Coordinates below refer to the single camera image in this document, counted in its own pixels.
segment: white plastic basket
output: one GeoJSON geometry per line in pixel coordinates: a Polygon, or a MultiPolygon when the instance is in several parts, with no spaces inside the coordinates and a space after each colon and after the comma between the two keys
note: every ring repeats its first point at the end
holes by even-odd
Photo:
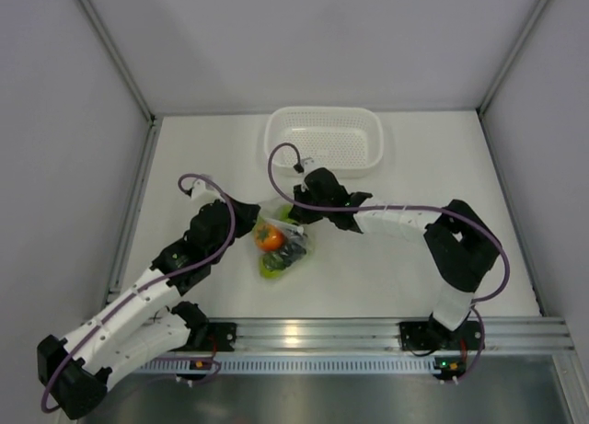
{"type": "MultiPolygon", "coordinates": [[[[360,178],[383,157],[383,127],[367,109],[342,107],[286,107],[268,119],[264,151],[282,142],[296,145],[301,156],[313,157],[338,178],[360,178]]],[[[275,171],[295,176],[293,150],[283,148],[274,157],[275,171]]]]}

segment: white enclosure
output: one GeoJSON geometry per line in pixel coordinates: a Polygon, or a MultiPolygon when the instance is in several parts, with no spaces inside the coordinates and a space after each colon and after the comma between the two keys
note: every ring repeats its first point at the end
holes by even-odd
{"type": "MultiPolygon", "coordinates": [[[[94,315],[182,235],[193,210],[178,175],[211,174],[242,201],[275,196],[263,130],[285,106],[376,112],[383,160],[342,183],[468,201],[512,264],[483,316],[563,316],[588,371],[588,5],[0,0],[4,421],[52,422],[37,409],[37,344],[94,315]]],[[[423,246],[328,223],[317,236],[324,250],[272,284],[244,238],[188,299],[237,318],[431,312],[439,276],[423,246]]],[[[479,295],[501,277],[498,260],[479,295]]],[[[574,401],[562,389],[589,410],[582,389],[574,401]]]]}

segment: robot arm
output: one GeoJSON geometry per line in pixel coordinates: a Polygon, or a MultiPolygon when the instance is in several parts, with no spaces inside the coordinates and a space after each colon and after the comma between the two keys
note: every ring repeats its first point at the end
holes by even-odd
{"type": "MultiPolygon", "coordinates": [[[[49,335],[37,347],[39,379],[68,418],[88,414],[122,377],[147,361],[185,345],[198,348],[206,338],[206,316],[187,302],[177,304],[159,324],[142,327],[207,277],[223,255],[198,266],[227,240],[227,204],[201,180],[187,194],[199,212],[184,236],[165,247],[139,280],[94,318],[61,339],[49,335]],[[190,266],[194,269],[183,271],[190,266]]],[[[260,207],[228,199],[235,214],[232,244],[253,229],[260,207]]]]}
{"type": "Polygon", "coordinates": [[[482,278],[499,256],[491,240],[473,228],[474,223],[489,232],[478,215],[459,200],[438,215],[432,207],[415,211],[412,206],[386,204],[370,193],[348,193],[333,173],[313,159],[303,159],[297,168],[304,172],[304,180],[294,188],[294,199],[303,205],[294,206],[289,218],[314,223],[325,217],[344,231],[393,235],[429,248],[444,283],[430,317],[428,340],[438,344],[449,340],[464,324],[482,278]],[[349,210],[335,211],[343,208],[349,210]]]}

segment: metal frame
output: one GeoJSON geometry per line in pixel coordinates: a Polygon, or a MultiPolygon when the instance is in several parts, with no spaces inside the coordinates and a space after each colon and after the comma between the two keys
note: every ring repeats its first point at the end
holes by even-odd
{"type": "Polygon", "coordinates": [[[536,29],[539,20],[542,18],[544,12],[546,11],[546,8],[548,7],[551,1],[552,0],[536,0],[536,2],[534,3],[532,10],[530,11],[529,15],[527,16],[527,19],[525,20],[524,26],[517,34],[517,38],[515,39],[514,44],[512,45],[511,49],[503,59],[499,71],[493,77],[491,85],[487,89],[485,96],[483,97],[479,107],[477,108],[477,111],[480,116],[484,116],[487,109],[489,109],[489,106],[495,98],[497,91],[499,90],[503,81],[511,71],[518,56],[522,53],[522,50],[527,44],[533,31],[536,29]]]}
{"type": "Polygon", "coordinates": [[[106,51],[107,55],[110,57],[112,64],[114,65],[115,69],[119,73],[122,82],[127,86],[131,96],[137,103],[139,110],[141,110],[142,114],[150,124],[154,121],[154,113],[151,112],[149,105],[145,101],[144,95],[137,86],[137,83],[133,79],[131,75],[131,71],[127,63],[121,56],[117,45],[115,44],[114,40],[112,39],[108,29],[104,25],[104,22],[100,18],[96,8],[94,7],[91,0],[75,0],[78,6],[81,8],[82,13],[86,16],[87,22],[90,27],[96,32],[98,39],[104,50],[106,51]]]}
{"type": "MultiPolygon", "coordinates": [[[[133,191],[128,201],[116,257],[113,259],[110,270],[110,283],[105,297],[105,303],[108,303],[119,293],[121,275],[129,256],[146,180],[155,154],[162,117],[156,119],[152,113],[143,93],[134,81],[127,63],[123,60],[117,45],[91,0],[75,1],[86,16],[91,28],[97,33],[99,41],[121,76],[121,80],[129,89],[137,106],[150,124],[133,191]]],[[[503,195],[506,198],[515,231],[518,233],[518,241],[524,251],[526,265],[532,276],[536,275],[534,266],[530,254],[527,252],[525,240],[519,234],[521,229],[516,214],[513,212],[508,189],[502,179],[502,171],[496,161],[496,156],[493,154],[492,140],[485,131],[484,115],[504,79],[513,68],[518,56],[525,48],[529,37],[536,28],[538,21],[542,18],[550,1],[536,0],[517,39],[514,41],[514,45],[507,52],[500,69],[493,77],[480,106],[477,108],[481,126],[491,151],[491,157],[502,184],[503,195]]],[[[537,292],[537,295],[540,306],[542,306],[541,293],[537,292]]],[[[286,361],[287,363],[283,367],[287,368],[287,371],[292,371],[294,367],[298,367],[292,364],[297,361],[308,362],[309,358],[352,362],[369,358],[370,361],[376,361],[377,363],[379,361],[407,360],[407,357],[401,355],[402,352],[398,343],[398,322],[401,320],[395,318],[238,319],[235,321],[238,323],[237,351],[233,354],[224,355],[221,359],[226,364],[233,364],[231,367],[234,368],[242,367],[237,366],[237,363],[244,361],[243,370],[250,372],[263,372],[259,367],[266,367],[267,371],[268,367],[276,367],[272,365],[273,363],[280,361],[286,361]],[[257,365],[264,361],[271,365],[257,365]]],[[[551,317],[486,318],[485,323],[487,328],[487,348],[484,353],[486,355],[552,355],[562,393],[571,411],[573,421],[575,423],[589,421],[589,389],[587,388],[581,364],[574,352],[568,328],[562,319],[551,317]]],[[[311,372],[316,372],[317,367],[324,366],[312,367],[316,369],[311,370],[311,372]]],[[[58,417],[56,422],[69,422],[67,419],[63,420],[63,418],[58,417]]]]}

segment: red tomato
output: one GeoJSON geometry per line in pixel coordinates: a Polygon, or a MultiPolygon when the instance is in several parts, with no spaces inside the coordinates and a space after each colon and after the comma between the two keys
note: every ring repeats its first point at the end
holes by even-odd
{"type": "Polygon", "coordinates": [[[261,223],[256,227],[254,240],[262,251],[271,252],[284,245],[284,234],[276,226],[261,223]]]}

